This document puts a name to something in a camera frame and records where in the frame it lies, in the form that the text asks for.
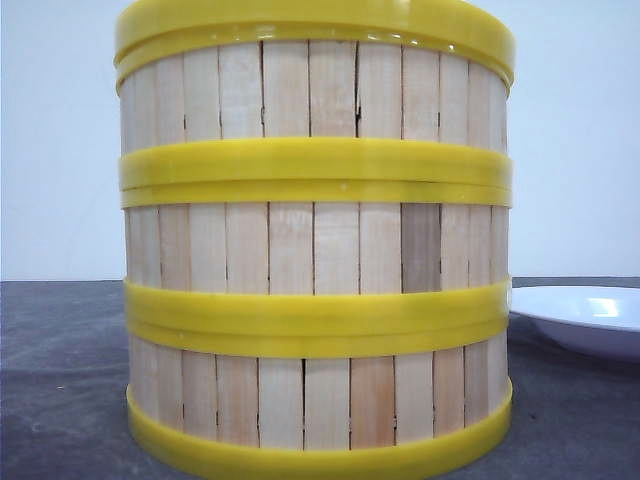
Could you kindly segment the bamboo steamer basket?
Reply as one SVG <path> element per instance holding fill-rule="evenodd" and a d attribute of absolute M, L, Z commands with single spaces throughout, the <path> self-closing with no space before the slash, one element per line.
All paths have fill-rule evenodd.
<path fill-rule="evenodd" d="M 206 479 L 424 479 L 482 457 L 510 426 L 504 334 L 363 359 L 131 347 L 134 439 Z"/>
<path fill-rule="evenodd" d="M 122 203 L 506 206 L 509 50 L 295 23 L 121 33 Z"/>
<path fill-rule="evenodd" d="M 389 356 L 477 343 L 508 324 L 510 282 L 405 293 L 400 219 L 359 262 L 354 202 L 127 206 L 130 334 L 175 349 L 267 358 Z"/>

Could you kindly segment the woven bamboo steamer lid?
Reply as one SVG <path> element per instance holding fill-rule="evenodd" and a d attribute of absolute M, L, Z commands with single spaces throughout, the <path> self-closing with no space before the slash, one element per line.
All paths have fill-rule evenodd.
<path fill-rule="evenodd" d="M 135 1 L 116 22 L 114 64 L 126 75 L 203 46 L 298 38 L 427 47 L 514 74 L 511 32 L 465 1 Z"/>

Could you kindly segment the white plate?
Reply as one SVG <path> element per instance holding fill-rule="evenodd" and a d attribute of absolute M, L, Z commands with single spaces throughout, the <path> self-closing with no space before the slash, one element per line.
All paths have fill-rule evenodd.
<path fill-rule="evenodd" d="M 639 290 L 605 286 L 515 288 L 511 311 L 530 317 L 562 347 L 602 358 L 639 361 Z"/>

